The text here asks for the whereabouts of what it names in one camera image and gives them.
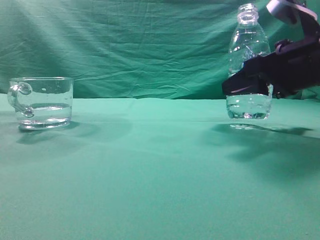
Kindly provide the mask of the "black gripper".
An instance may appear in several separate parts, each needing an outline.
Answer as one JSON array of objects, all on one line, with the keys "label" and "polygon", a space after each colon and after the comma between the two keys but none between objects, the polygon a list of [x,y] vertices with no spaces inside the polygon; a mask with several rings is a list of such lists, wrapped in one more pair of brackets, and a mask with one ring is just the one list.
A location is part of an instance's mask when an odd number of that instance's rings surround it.
[{"label": "black gripper", "polygon": [[268,95],[267,83],[281,97],[294,95],[320,85],[320,41],[281,40],[273,53],[248,60],[243,68],[222,83],[224,95]]}]

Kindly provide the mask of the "robot arm with white link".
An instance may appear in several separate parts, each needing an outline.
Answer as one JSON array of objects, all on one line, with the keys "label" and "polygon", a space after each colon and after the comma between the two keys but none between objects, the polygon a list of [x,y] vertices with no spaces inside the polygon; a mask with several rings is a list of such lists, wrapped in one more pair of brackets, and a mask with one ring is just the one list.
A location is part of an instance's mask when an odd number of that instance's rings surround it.
[{"label": "robot arm with white link", "polygon": [[320,24],[317,14],[307,8],[306,1],[270,0],[266,5],[268,12],[281,22],[296,27],[301,26],[303,40],[320,42]]}]

